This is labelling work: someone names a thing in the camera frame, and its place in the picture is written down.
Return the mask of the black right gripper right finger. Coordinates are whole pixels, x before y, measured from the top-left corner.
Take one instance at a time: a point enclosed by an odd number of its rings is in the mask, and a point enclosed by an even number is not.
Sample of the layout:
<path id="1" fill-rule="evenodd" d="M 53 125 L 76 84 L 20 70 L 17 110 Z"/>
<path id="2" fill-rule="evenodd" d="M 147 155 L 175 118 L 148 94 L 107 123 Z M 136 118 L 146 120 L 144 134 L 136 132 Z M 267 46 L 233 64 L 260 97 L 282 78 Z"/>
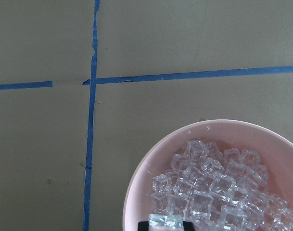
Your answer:
<path id="1" fill-rule="evenodd" d="M 189 221 L 183 221 L 184 231 L 195 231 L 194 224 Z"/>

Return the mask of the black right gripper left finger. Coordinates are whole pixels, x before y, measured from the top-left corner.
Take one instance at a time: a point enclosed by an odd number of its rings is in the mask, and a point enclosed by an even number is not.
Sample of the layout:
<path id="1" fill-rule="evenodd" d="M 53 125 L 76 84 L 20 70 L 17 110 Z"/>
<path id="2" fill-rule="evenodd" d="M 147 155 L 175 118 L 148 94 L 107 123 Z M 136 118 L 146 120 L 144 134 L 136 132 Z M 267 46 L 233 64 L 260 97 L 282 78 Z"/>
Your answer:
<path id="1" fill-rule="evenodd" d="M 149 230 L 149 222 L 148 221 L 140 221 L 138 223 L 138 231 L 148 231 Z"/>

